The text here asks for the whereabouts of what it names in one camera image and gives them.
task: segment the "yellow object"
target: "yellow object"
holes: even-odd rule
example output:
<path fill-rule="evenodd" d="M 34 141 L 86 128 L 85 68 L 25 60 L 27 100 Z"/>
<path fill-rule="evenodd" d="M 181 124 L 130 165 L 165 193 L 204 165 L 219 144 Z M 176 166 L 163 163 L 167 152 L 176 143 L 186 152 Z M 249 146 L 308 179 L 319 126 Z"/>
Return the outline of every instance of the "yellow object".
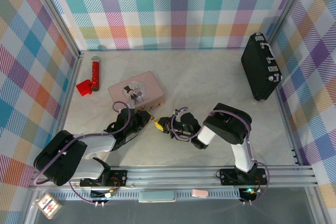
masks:
<path fill-rule="evenodd" d="M 159 125 L 159 120 L 160 120 L 160 118 L 157 119 L 157 120 L 155 121 L 155 126 L 156 126 L 160 131 L 163 132 L 163 127 L 162 127 L 161 125 Z"/>

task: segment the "white floor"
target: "white floor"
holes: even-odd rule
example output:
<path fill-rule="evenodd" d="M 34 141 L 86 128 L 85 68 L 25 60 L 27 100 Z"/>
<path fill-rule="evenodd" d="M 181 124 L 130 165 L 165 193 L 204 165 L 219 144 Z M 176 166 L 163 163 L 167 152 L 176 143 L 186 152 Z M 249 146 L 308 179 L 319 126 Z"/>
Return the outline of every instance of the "white floor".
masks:
<path fill-rule="evenodd" d="M 273 94 L 267 101 L 253 99 L 240 57 L 242 50 L 134 50 L 85 52 L 77 83 L 91 79 L 91 58 L 101 60 L 101 88 L 81 97 L 77 89 L 65 129 L 71 133 L 104 130 L 117 113 L 107 90 L 111 85 L 152 71 L 165 92 L 164 106 L 152 111 L 156 118 L 171 116 L 183 106 L 201 124 L 217 103 L 247 112 L 253 120 L 252 152 L 267 165 L 293 165 L 294 160 Z M 231 146 L 216 138 L 206 150 L 170 139 L 150 123 L 118 151 L 99 154 L 109 165 L 234 165 Z"/>

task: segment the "small card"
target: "small card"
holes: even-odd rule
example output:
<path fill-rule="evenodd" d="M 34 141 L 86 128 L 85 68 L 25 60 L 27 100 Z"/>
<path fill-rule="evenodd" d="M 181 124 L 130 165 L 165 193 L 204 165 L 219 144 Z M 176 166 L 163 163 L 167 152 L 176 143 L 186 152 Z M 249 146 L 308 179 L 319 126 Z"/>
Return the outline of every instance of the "small card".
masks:
<path fill-rule="evenodd" d="M 48 219 L 51 219 L 62 207 L 62 205 L 58 203 L 49 193 L 45 194 L 43 198 L 36 203 L 36 205 Z"/>

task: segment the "checkered backdrop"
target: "checkered backdrop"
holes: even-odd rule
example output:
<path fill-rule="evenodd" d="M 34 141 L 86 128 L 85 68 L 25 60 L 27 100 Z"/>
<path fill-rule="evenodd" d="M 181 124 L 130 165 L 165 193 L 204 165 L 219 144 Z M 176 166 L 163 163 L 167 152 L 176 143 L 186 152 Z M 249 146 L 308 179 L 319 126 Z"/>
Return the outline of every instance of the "checkered backdrop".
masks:
<path fill-rule="evenodd" d="M 273 50 L 296 143 L 336 223 L 336 0 L 299 0 Z"/>
<path fill-rule="evenodd" d="M 54 2 L 81 49 L 104 50 L 244 47 L 286 0 Z"/>
<path fill-rule="evenodd" d="M 17 223 L 75 58 L 40 0 L 0 0 L 0 223 Z"/>

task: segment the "briefcase handle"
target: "briefcase handle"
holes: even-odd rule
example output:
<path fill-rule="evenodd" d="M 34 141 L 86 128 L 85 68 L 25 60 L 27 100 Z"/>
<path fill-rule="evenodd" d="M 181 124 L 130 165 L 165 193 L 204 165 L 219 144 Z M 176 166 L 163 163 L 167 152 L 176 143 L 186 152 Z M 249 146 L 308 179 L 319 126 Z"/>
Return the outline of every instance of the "briefcase handle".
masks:
<path fill-rule="evenodd" d="M 271 57 L 267 57 L 266 60 L 267 60 L 268 64 L 270 64 L 271 60 L 275 60 L 275 57 L 274 57 L 274 54 L 272 52 L 271 46 L 269 45 L 269 43 L 264 43 L 264 42 L 261 42 L 260 46 L 261 46 L 262 49 L 264 49 L 265 46 L 268 47 L 268 49 L 269 49 L 269 51 L 270 51 L 270 53 L 272 55 L 272 58 Z"/>

